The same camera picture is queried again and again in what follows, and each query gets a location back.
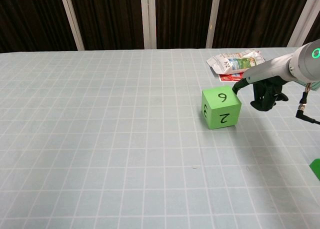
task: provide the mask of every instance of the white grid tablecloth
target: white grid tablecloth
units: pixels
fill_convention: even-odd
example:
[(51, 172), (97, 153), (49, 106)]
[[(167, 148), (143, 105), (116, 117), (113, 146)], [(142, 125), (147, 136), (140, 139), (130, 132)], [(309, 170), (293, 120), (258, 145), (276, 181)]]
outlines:
[(320, 127), (295, 118), (301, 85), (269, 112), (242, 89), (236, 126), (202, 118), (202, 89), (232, 85), (206, 60), (239, 51), (0, 54), (0, 228), (318, 229)]

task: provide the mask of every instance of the red packet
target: red packet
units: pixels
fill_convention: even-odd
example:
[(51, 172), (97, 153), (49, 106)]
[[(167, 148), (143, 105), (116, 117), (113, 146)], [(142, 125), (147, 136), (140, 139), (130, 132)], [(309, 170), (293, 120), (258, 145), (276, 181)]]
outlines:
[(230, 74), (230, 75), (223, 75), (219, 74), (220, 82), (238, 82), (242, 79), (243, 72)]

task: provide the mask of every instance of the green foam cube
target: green foam cube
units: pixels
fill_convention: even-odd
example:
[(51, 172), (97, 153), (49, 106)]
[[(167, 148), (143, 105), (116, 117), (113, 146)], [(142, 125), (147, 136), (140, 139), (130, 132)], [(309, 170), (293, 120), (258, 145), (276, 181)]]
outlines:
[(314, 172), (315, 176), (320, 180), (320, 158), (315, 159), (310, 164), (310, 168)]
[(202, 91), (201, 114), (209, 129), (224, 128), (237, 124), (241, 101), (228, 85)]

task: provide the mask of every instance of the green indicator light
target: green indicator light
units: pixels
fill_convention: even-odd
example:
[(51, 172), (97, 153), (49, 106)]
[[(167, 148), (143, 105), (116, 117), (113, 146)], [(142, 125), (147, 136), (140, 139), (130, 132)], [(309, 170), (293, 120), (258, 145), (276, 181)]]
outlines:
[(315, 58), (315, 59), (320, 57), (320, 48), (316, 48), (316, 49), (313, 50), (312, 57)]

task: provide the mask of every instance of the dark curtain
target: dark curtain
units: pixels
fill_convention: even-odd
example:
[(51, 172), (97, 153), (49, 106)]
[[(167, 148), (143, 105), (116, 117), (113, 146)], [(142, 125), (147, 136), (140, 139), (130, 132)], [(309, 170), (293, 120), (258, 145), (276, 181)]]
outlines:
[(86, 50), (143, 49), (141, 0), (72, 0)]
[(158, 49), (205, 48), (212, 0), (155, 0)]
[(306, 1), (220, 0), (212, 47), (286, 47)]
[(320, 13), (318, 13), (318, 16), (314, 20), (314, 23), (303, 44), (311, 43), (317, 39), (320, 39)]
[(0, 53), (77, 50), (62, 0), (0, 0)]

